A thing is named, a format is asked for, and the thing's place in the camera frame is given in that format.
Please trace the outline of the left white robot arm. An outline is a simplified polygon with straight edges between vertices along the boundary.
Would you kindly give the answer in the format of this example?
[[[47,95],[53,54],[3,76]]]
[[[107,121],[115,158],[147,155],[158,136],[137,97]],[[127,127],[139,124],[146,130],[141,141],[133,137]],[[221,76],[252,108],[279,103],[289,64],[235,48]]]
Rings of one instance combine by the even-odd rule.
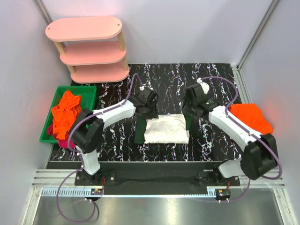
[[[146,120],[158,118],[158,94],[148,87],[127,95],[117,104],[101,110],[81,110],[68,135],[68,147],[77,152],[82,170],[93,176],[100,170],[97,148],[101,145],[103,130],[120,120],[140,116]]]

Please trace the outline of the white and green t-shirt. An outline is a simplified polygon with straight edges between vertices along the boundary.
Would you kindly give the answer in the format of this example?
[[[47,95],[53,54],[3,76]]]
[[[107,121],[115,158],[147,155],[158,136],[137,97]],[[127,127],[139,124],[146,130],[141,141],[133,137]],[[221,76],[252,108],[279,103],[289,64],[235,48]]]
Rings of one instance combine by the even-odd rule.
[[[159,115],[157,119],[136,118],[136,144],[188,144],[193,117],[184,114]]]

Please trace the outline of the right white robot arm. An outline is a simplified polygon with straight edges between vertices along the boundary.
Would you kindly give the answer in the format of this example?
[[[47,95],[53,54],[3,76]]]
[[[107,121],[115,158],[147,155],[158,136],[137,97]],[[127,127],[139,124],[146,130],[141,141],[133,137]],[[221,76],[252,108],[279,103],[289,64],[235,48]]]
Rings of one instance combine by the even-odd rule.
[[[276,139],[253,130],[214,98],[209,98],[207,84],[194,84],[186,89],[182,109],[189,115],[204,117],[230,136],[241,148],[242,155],[218,166],[224,178],[245,175],[251,180],[263,177],[279,165]]]

